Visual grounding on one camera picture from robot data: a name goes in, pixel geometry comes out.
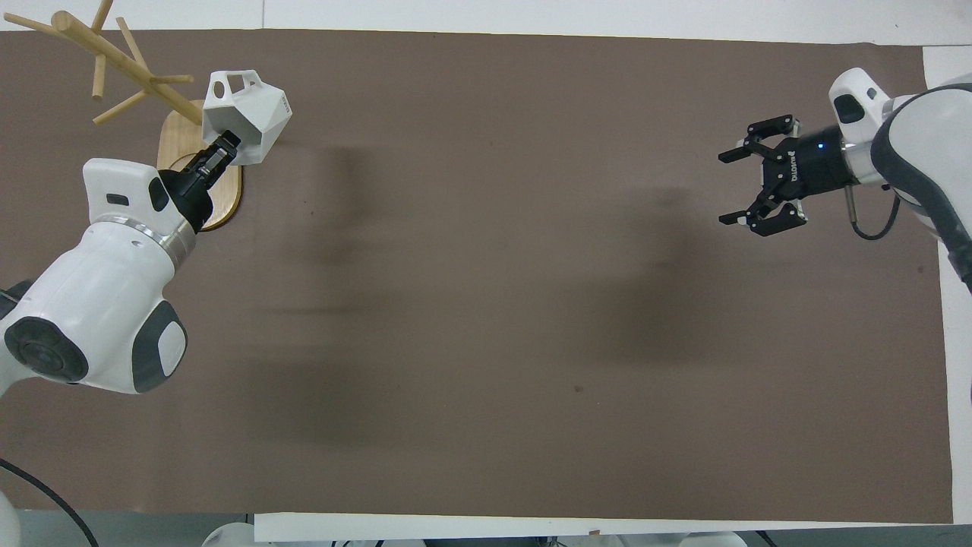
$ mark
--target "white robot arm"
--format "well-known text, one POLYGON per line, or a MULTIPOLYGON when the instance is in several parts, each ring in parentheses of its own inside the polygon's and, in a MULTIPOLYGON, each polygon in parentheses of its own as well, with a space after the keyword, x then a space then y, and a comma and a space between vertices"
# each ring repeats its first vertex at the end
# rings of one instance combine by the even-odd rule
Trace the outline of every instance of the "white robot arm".
POLYGON ((122 393, 168 379, 187 337, 162 289, 212 214, 207 191, 228 165, 260 163, 290 117, 256 71, 214 72, 202 128, 211 144, 186 168, 88 161, 81 242, 33 283, 0 291, 0 395, 32 376, 122 393), (230 92, 227 76, 243 89, 230 92))
MULTIPOLYGON (((959 277, 972 289, 972 74, 917 95, 890 98, 860 68, 830 88, 838 124, 800 135, 791 115, 749 126, 739 146, 719 155, 731 163, 763 158, 763 190, 746 210, 719 217, 770 236, 807 223, 801 199, 844 189, 856 228, 851 188, 888 185, 949 249, 959 277), (761 140, 783 135, 769 148, 761 140), (781 210, 770 216, 777 207, 781 210)), ((897 210, 897 201, 892 211, 897 210)))

